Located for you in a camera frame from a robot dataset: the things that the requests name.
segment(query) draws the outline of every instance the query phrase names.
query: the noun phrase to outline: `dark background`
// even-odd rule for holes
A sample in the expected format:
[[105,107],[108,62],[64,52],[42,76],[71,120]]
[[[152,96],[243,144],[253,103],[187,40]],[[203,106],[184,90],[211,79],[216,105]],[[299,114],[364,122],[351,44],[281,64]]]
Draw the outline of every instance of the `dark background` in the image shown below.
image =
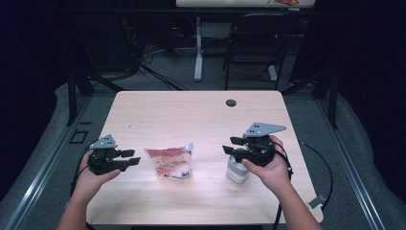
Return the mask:
[[[77,4],[73,0],[67,2],[67,5]],[[153,4],[158,2],[138,1],[138,4],[154,8]],[[89,69],[97,65],[98,69],[126,71],[137,64],[117,17],[93,17],[84,24],[75,23],[76,18],[71,25],[77,27],[66,27],[65,21],[41,11],[43,4],[42,1],[3,1],[0,7],[3,99],[0,198],[25,166],[48,125],[56,107],[54,91],[67,81],[72,58]],[[113,1],[104,4],[104,7],[117,7]],[[164,8],[173,7],[173,1],[159,4]],[[368,6],[367,11],[361,11],[362,17],[350,23],[310,21],[291,79],[310,78],[329,66],[336,54],[342,54],[339,53],[341,41],[350,33],[351,42],[339,58],[344,60],[337,71],[339,92],[352,105],[368,132],[375,166],[387,186],[406,201],[406,172],[403,170],[406,163],[406,16],[402,13],[405,3],[371,1]],[[351,1],[319,0],[316,5],[316,12],[354,9],[357,6]],[[148,27],[148,33],[165,34],[171,23],[172,20],[156,17],[150,25],[159,24],[164,29]],[[103,26],[110,28],[110,34],[100,34],[99,28]],[[163,37],[157,34],[153,39],[170,50],[171,42]],[[93,45],[98,47],[103,43],[105,50],[92,50]]]

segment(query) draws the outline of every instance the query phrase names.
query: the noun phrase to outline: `gray floor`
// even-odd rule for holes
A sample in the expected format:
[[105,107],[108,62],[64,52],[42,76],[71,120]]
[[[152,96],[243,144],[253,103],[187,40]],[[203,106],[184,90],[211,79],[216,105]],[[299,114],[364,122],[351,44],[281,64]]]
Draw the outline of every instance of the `gray floor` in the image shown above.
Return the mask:
[[[280,90],[289,86],[287,79],[296,51],[292,49],[289,53]],[[222,90],[223,58],[217,52],[209,48],[205,50],[201,82],[193,80],[193,55],[185,57],[158,52],[147,66],[178,80],[189,90]],[[234,78],[255,78],[261,75],[261,71],[238,67],[233,68],[232,74]],[[128,90],[168,90],[161,81],[150,74],[143,74],[143,71],[114,82]],[[253,86],[251,82],[242,84]],[[0,204],[0,229],[56,228],[63,212],[62,205],[69,199],[70,182],[79,155],[99,138],[114,100],[115,93],[111,89],[98,82],[93,82],[93,85],[96,89],[94,97],[83,98],[78,94],[81,104],[79,117],[71,127],[65,126],[68,121],[67,86],[62,85],[56,91],[58,105],[54,117],[29,163]],[[339,128],[333,130],[326,120],[326,102],[313,101],[309,94],[311,88],[309,85],[294,95],[285,96],[284,100],[298,139],[319,151],[333,172],[334,189],[324,211],[323,226],[326,229],[406,229],[405,204],[384,186],[373,165],[368,135],[349,104],[339,97]],[[84,144],[68,143],[76,128],[88,131]],[[327,195],[330,179],[326,165],[311,149],[303,146],[302,151],[316,193]],[[263,229],[271,226],[265,224]],[[129,226],[97,226],[97,229],[129,229]]]

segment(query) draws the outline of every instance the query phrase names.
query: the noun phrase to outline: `office chair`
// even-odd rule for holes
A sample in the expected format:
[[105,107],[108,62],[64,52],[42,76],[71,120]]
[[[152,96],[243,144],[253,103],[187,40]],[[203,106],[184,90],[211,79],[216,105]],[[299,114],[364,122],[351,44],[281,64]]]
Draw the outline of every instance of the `office chair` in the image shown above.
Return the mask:
[[296,18],[287,14],[247,13],[230,27],[224,59],[225,89],[228,89],[230,64],[278,65],[274,89],[278,88],[289,39],[298,27]]

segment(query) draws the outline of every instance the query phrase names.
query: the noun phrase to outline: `snack bag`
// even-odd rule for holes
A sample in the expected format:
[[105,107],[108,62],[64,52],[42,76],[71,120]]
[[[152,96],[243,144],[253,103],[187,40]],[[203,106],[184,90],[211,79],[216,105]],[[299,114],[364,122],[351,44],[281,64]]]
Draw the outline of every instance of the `snack bag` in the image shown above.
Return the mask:
[[171,149],[145,149],[159,177],[183,180],[191,174],[193,143]]

